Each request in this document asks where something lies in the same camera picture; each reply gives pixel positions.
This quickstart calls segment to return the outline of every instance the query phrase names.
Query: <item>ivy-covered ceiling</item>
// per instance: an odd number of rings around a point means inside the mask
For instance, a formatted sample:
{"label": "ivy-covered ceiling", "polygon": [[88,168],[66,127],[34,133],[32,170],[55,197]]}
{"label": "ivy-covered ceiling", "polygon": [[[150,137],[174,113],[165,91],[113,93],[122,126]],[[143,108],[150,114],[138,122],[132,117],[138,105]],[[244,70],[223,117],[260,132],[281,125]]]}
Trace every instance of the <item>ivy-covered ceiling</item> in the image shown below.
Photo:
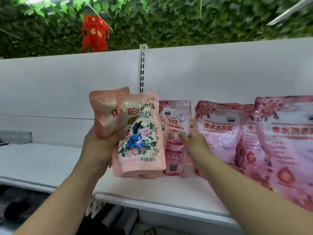
{"label": "ivy-covered ceiling", "polygon": [[0,56],[81,53],[82,19],[94,11],[113,30],[110,51],[311,37],[313,4],[267,25],[298,1],[0,0],[0,29],[10,33],[0,31]]}

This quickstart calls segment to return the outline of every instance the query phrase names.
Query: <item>shelf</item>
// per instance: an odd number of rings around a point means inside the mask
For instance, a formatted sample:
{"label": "shelf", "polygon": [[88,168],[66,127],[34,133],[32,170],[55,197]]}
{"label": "shelf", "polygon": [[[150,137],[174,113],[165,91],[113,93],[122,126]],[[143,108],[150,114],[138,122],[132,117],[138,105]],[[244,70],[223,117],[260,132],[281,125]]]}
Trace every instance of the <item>shelf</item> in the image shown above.
{"label": "shelf", "polygon": [[[0,183],[53,192],[71,173],[80,148],[43,144],[0,147]],[[238,227],[200,177],[115,178],[112,169],[100,178],[95,198],[128,207]]]}

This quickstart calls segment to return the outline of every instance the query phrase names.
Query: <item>person's right hand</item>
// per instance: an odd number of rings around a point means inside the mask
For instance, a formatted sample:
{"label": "person's right hand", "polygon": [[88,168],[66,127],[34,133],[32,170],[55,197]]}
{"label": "person's right hand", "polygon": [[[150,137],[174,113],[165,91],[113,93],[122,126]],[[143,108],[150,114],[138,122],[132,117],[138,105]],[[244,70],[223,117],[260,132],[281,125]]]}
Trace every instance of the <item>person's right hand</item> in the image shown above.
{"label": "person's right hand", "polygon": [[184,133],[179,133],[178,136],[184,143],[187,154],[191,157],[196,166],[200,166],[205,157],[213,155],[202,134],[191,132],[190,137]]}

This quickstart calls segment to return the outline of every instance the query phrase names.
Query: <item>blue dress illustration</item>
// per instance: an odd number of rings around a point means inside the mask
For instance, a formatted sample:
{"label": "blue dress illustration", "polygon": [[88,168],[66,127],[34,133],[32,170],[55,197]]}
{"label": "blue dress illustration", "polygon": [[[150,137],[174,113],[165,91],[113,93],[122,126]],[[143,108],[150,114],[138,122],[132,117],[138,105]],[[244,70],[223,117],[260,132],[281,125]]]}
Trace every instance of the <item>blue dress illustration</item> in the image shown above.
{"label": "blue dress illustration", "polygon": [[142,121],[135,123],[133,127],[133,134],[131,137],[128,139],[127,142],[127,150],[131,150],[132,148],[140,147],[144,148],[144,142],[142,141],[142,133],[138,133],[138,129],[143,128],[141,125]]}

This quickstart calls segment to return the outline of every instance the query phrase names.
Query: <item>hanging red decoration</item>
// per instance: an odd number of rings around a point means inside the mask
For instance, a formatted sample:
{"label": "hanging red decoration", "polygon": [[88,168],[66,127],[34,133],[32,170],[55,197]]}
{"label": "hanging red decoration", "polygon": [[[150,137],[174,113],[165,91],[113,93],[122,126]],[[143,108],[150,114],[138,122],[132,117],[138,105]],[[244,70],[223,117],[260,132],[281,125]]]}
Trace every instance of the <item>hanging red decoration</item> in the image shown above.
{"label": "hanging red decoration", "polygon": [[83,53],[87,47],[92,48],[92,52],[109,51],[108,44],[105,41],[105,33],[108,31],[110,38],[109,26],[104,20],[96,15],[84,16],[83,28],[81,34],[84,37],[82,43]]}

